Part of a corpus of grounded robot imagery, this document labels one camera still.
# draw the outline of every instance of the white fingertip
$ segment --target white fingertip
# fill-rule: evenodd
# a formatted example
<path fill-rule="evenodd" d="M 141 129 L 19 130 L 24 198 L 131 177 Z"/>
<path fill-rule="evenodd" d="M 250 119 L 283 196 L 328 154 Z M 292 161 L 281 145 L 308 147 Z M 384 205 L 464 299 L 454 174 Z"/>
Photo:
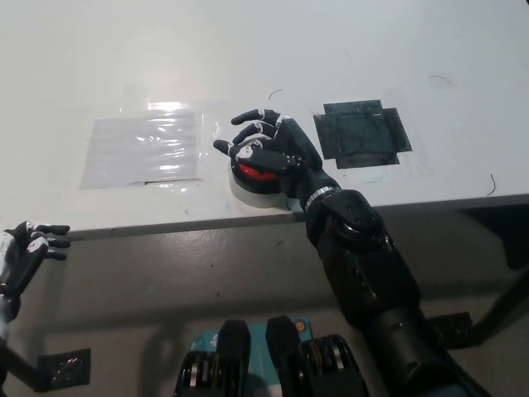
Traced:
<path fill-rule="evenodd" d="M 235 155 L 235 160 L 237 161 L 239 159 L 249 159 L 253 154 L 254 151 L 251 147 L 244 146 L 239 150 L 239 153 Z"/>

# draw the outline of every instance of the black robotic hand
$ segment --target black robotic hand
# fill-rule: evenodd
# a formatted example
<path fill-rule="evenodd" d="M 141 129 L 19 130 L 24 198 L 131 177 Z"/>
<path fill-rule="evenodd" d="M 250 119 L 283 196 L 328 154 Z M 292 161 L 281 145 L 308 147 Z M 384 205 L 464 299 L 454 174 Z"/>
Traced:
<path fill-rule="evenodd" d="M 64 261 L 66 255 L 50 247 L 67 248 L 70 243 L 46 236 L 65 236 L 69 226 L 35 225 L 23 222 L 0 235 L 0 294 L 20 296 L 44 259 Z"/>
<path fill-rule="evenodd" d="M 256 109 L 231 119 L 245 127 L 233 142 L 217 140 L 213 146 L 240 164 L 254 170 L 271 172 L 279 177 L 281 190 L 298 199 L 302 208 L 321 189 L 337 189 L 338 183 L 322 168 L 322 158 L 302 128 L 290 117 L 269 109 Z M 246 138 L 262 134 L 269 138 L 247 145 Z"/>

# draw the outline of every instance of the black tape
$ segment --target black tape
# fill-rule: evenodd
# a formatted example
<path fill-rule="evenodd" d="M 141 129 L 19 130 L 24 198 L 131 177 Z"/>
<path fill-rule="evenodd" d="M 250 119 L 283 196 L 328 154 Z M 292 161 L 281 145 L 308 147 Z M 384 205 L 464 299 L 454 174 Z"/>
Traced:
<path fill-rule="evenodd" d="M 396 108 L 379 100 L 326 103 L 314 116 L 323 158 L 336 159 L 338 169 L 399 164 L 397 153 L 410 142 Z"/>

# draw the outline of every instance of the red button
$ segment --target red button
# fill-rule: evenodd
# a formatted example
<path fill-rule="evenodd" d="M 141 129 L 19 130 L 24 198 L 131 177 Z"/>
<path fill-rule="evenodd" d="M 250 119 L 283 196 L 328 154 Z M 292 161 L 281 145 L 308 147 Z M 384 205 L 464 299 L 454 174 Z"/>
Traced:
<path fill-rule="evenodd" d="M 246 176 L 248 176 L 249 178 L 252 178 L 255 180 L 271 182 L 273 180 L 278 179 L 276 174 L 272 174 L 271 172 L 259 172 L 258 170 L 254 170 L 253 168 L 247 167 L 246 165 L 242 165 L 242 164 L 239 164 L 239 170 L 244 172 Z"/>

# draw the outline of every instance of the black sticker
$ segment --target black sticker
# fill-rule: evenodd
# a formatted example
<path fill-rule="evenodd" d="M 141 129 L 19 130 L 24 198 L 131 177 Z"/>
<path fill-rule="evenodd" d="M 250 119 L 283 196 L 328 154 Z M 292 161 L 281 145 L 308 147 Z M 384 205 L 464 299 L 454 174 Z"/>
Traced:
<path fill-rule="evenodd" d="M 90 349 L 40 356 L 39 371 L 51 374 L 50 390 L 90 384 Z"/>
<path fill-rule="evenodd" d="M 336 159 L 338 169 L 399 164 L 397 153 L 410 142 L 396 108 L 379 100 L 326 103 L 314 116 L 323 158 Z"/>

